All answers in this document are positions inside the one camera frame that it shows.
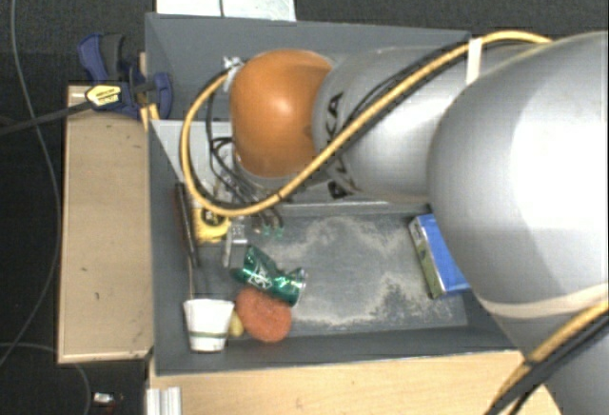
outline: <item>yellow cable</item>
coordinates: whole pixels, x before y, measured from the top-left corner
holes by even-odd
[[[490,43],[499,41],[520,41],[524,43],[549,43],[551,40],[525,31],[518,30],[505,30],[493,32],[487,34],[481,38],[481,43],[486,46]],[[408,91],[411,87],[416,85],[422,79],[435,70],[442,66],[450,63],[451,61],[459,58],[465,54],[468,50],[468,44],[465,43],[456,49],[439,56],[435,60],[431,61],[424,67],[416,70],[411,75],[402,80],[395,88],[389,91],[377,102],[366,108],[362,114],[351,122],[334,140],[327,145],[326,148],[318,154],[311,163],[308,164],[295,178],[289,183],[284,185],[278,191],[268,196],[264,200],[252,204],[247,207],[241,208],[224,208],[215,205],[204,197],[197,189],[194,172],[192,170],[192,164],[190,160],[190,127],[194,120],[197,111],[201,108],[203,103],[209,98],[209,96],[220,87],[226,80],[226,75],[221,75],[216,78],[208,87],[206,87],[195,99],[194,103],[188,110],[184,124],[182,126],[182,133],[180,135],[180,164],[184,173],[184,181],[188,188],[188,191],[192,196],[206,209],[224,217],[238,217],[242,215],[253,215],[260,213],[267,208],[276,206],[279,202],[288,197],[293,193],[309,176],[311,176],[326,160],[328,160],[349,138],[351,138],[358,130],[360,130],[370,119],[382,111],[386,106],[391,104],[400,95]]]
[[[601,315],[605,315],[609,311],[609,302],[600,302],[594,306],[586,308],[583,312],[579,313],[563,326],[559,327],[550,337],[543,341],[533,351],[529,353],[526,360],[522,362],[510,376],[507,378],[505,383],[500,389],[499,394],[493,400],[491,405],[496,404],[505,394],[512,389],[512,387],[518,383],[524,376],[528,374],[531,367],[527,364],[527,361],[534,363],[541,363],[545,361],[556,349],[563,345],[570,337],[573,337],[578,332],[586,329],[591,322],[595,321]]]

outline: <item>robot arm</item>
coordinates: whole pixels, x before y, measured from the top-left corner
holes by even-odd
[[[320,179],[323,168],[321,179],[345,193],[429,203],[475,294],[526,355],[578,312],[606,302],[607,33],[543,45],[533,43],[544,38],[502,33],[483,43],[505,39],[520,43],[490,46],[469,86],[467,45],[433,57],[430,49],[380,49],[330,62],[331,71],[313,58],[296,64],[295,97],[259,86],[253,101],[265,111],[263,135],[280,136],[287,154],[299,143],[291,169],[281,152],[273,168],[264,147],[255,156],[258,146],[240,145],[257,129],[238,135],[247,123],[235,122],[242,103],[231,94],[236,171],[260,192],[280,187],[246,206],[214,204],[189,163],[190,122],[221,75],[185,118],[180,151],[189,191],[219,215],[249,215],[279,204],[313,173]],[[316,76],[307,80],[311,68]],[[289,116],[303,107],[310,125],[305,118],[293,126]],[[315,147],[310,163],[302,153],[307,139]],[[607,366],[604,338],[548,380],[564,413],[606,409]]]

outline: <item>wooden surface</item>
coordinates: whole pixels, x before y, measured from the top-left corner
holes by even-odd
[[[70,87],[69,104],[86,88]],[[110,112],[66,130],[60,363],[142,358],[152,346],[147,139]]]
[[[70,88],[70,103],[82,88]],[[146,139],[112,113],[69,118],[59,362],[128,359],[152,346]],[[184,415],[482,414],[520,361],[495,352],[339,366],[157,377]],[[545,390],[522,412],[557,415]]]
[[[184,415],[482,415],[520,361],[512,351],[167,377],[152,367],[149,381],[179,386]],[[558,414],[545,388],[521,412]]]

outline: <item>orange sponge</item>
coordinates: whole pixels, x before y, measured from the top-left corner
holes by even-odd
[[[254,287],[245,287],[239,292],[235,310],[246,332],[264,343],[281,341],[292,327],[289,305]]]

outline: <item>white paper cup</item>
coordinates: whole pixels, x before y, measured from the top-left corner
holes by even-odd
[[[201,352],[224,349],[234,304],[227,300],[197,298],[184,302],[190,348]]]

